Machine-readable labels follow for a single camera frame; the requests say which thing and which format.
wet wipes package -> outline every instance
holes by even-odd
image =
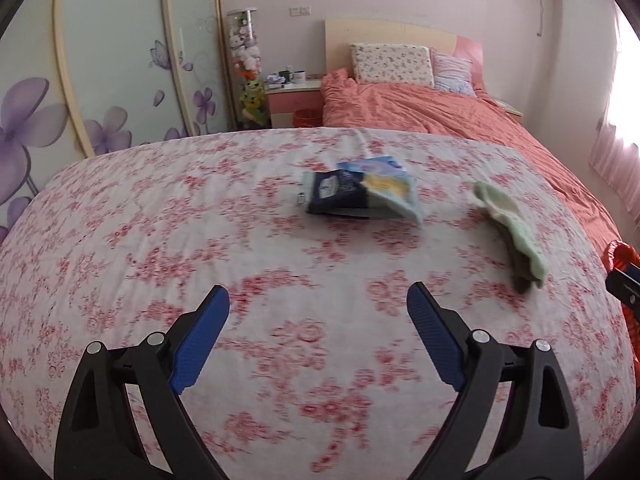
[[[307,171],[301,202],[311,214],[407,218],[422,223],[415,181],[392,157],[342,162],[340,169]],[[380,173],[367,170],[379,170]]]

nightstand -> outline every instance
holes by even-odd
[[[319,79],[286,86],[266,91],[273,128],[292,128],[294,112],[303,108],[324,107]]]
[[[507,112],[507,114],[512,117],[513,119],[516,120],[516,122],[518,124],[520,124],[520,121],[522,120],[522,112],[517,111],[513,106],[511,106],[508,103],[505,103],[504,101],[501,101],[500,99],[496,99],[495,97],[492,98],[496,103],[498,103],[498,106],[500,108],[502,108],[505,112]]]

curtain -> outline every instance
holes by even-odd
[[[589,162],[640,224],[640,40],[618,7],[616,35],[609,105]]]

bedspread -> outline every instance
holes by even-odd
[[[324,126],[425,132],[515,148],[544,175],[599,254],[620,239],[600,201],[481,89],[473,98],[407,84],[357,84],[341,69],[322,80],[322,94]]]
[[[424,225],[311,216],[303,170],[392,155],[418,181]],[[508,255],[473,181],[522,204],[550,275],[513,292]],[[51,473],[65,396],[86,345],[137,344],[215,284],[230,317],[181,396],[232,479],[406,478],[455,394],[406,312],[423,281],[498,341],[551,341],[574,398],[587,470],[634,408],[620,305],[574,216],[517,151],[366,129],[267,130],[170,140],[74,164],[0,248],[0,402]],[[161,464],[140,393],[132,410]],[[508,388],[474,463],[488,457]]]

wooden headboard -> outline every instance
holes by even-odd
[[[351,66],[351,43],[398,43],[430,46],[443,54],[474,62],[474,83],[482,82],[482,45],[477,41],[434,28],[384,20],[327,18],[324,20],[326,71]]]

